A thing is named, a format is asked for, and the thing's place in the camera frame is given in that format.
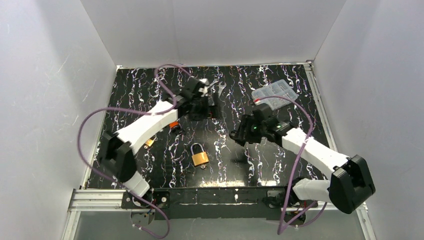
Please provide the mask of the orange black padlock with keys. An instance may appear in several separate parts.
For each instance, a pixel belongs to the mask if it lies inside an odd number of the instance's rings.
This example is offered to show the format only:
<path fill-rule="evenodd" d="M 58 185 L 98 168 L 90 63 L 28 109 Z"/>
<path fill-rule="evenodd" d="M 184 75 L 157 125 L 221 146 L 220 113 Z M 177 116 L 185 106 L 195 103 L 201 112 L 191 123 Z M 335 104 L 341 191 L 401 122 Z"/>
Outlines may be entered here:
<path fill-rule="evenodd" d="M 178 121 L 174 121 L 169 124 L 170 133 L 176 136 L 184 135 L 185 130 L 182 128 L 181 124 Z"/>

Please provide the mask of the large brass padlock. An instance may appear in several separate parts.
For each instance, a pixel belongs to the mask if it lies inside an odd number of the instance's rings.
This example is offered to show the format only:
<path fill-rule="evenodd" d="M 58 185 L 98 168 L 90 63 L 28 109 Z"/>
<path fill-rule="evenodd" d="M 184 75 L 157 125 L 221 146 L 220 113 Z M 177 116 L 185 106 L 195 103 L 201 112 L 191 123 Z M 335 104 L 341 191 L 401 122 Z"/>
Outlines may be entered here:
<path fill-rule="evenodd" d="M 190 146 L 190 152 L 192 162 L 195 167 L 205 166 L 209 163 L 209 157 L 204 149 L 204 146 L 200 143 L 193 143 Z"/>

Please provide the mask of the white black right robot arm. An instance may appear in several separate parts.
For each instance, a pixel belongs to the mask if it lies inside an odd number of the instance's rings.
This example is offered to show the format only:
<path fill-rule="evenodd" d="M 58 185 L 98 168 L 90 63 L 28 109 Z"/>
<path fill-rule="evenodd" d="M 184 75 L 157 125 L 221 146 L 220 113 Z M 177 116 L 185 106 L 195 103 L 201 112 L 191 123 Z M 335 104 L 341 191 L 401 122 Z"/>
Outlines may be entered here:
<path fill-rule="evenodd" d="M 316 141 L 289 121 L 280 121 L 265 103 L 253 108 L 252 114 L 241 117 L 237 129 L 230 132 L 237 144 L 260 143 L 263 138 L 293 153 L 316 168 L 325 180 L 305 177 L 294 179 L 284 187 L 288 203 L 322 201 L 332 203 L 345 214 L 352 213 L 376 192 L 366 160 L 355 155 L 349 157 Z"/>

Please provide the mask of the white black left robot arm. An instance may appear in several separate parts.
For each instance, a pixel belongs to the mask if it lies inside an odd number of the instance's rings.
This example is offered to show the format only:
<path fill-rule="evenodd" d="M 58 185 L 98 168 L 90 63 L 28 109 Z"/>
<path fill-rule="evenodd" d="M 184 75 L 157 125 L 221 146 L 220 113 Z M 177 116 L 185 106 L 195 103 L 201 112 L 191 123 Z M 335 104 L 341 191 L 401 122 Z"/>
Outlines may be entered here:
<path fill-rule="evenodd" d="M 160 130 L 186 116 L 190 121 L 217 119 L 218 104 L 209 104 L 209 89 L 217 80 L 190 77 L 185 85 L 167 90 L 162 99 L 130 125 L 104 132 L 99 163 L 135 197 L 143 197 L 150 185 L 137 169 L 136 154 Z"/>

